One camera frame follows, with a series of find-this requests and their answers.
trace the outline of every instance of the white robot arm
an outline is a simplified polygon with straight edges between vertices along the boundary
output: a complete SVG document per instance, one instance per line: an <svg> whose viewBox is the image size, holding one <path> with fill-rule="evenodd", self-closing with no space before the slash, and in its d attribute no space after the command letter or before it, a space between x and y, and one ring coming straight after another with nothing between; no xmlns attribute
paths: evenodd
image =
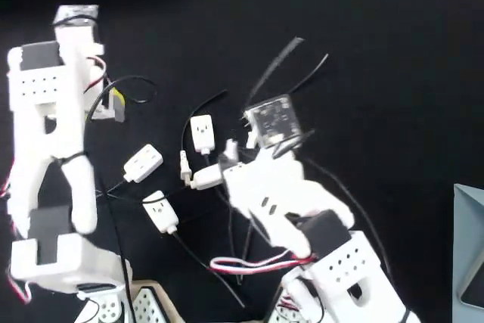
<svg viewBox="0 0 484 323"><path fill-rule="evenodd" d="M415 323L354 217L320 184L304 179L290 144L301 135L288 95L246 111L261 150L250 163L219 162L230 203L274 247L315 261L288 272L282 287L311 323ZM275 157L277 150L287 153Z"/></svg>
<svg viewBox="0 0 484 323"><path fill-rule="evenodd" d="M100 70L90 59L104 52L93 36L97 12L95 5L60 7L54 21L57 41L16 47L8 54L14 115L8 213L22 237L12 244L11 274L98 302L114 295L120 304L126 302L120 257L83 236L96 229L98 220L94 172L84 153L85 111L103 88L103 82L92 84L92 76L99 77ZM108 106L99 106L95 117L113 117L112 101L110 95ZM47 118L56 121L50 133L45 128ZM39 189L54 161L71 188L72 211L69 201L59 207L39 206ZM126 265L130 282L129 262Z"/></svg>

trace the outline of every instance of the black fabric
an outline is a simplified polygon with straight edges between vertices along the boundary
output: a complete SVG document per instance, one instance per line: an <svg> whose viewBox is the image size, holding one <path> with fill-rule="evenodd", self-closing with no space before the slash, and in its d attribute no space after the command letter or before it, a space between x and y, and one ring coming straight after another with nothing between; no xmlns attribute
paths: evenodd
<svg viewBox="0 0 484 323"><path fill-rule="evenodd" d="M293 96L303 130L316 130L301 154L337 174L367 209L388 250L396 289L421 321L451 321L452 184L483 185L482 0L0 0L0 74L8 71L11 47L53 39L49 24L66 2L101 5L101 38L113 78L143 74L160 85L154 103L128 104L126 123L93 123L85 148L111 186L135 151L155 145L165 163L129 186L139 197L181 186L179 140L196 105L229 90L206 110L220 151L226 138L244 138L238 115L244 97L289 40L306 39L254 102L285 92L329 52L314 80ZM132 95L145 91L129 82L120 88ZM6 78L0 82L0 125L0 175L6 175L13 139ZM203 159L188 149L198 170ZM311 166L306 174L347 201ZM40 204L68 196L65 180L52 168ZM183 191L170 202L180 236L204 261L229 254L226 207L214 191ZM116 251L110 218L105 207L99 209L91 239ZM246 277L242 294L252 309L242 312L174 239L158 235L142 207L117 202L116 216L135 279L159 281L187 321L264 316L280 274ZM356 219L368 233L360 215ZM241 253L247 221L236 215L235 226ZM5 267L7 217L0 229ZM273 252L257 236L250 258ZM82 305L34 287L25 307L0 279L2 321L71 321Z"/></svg>

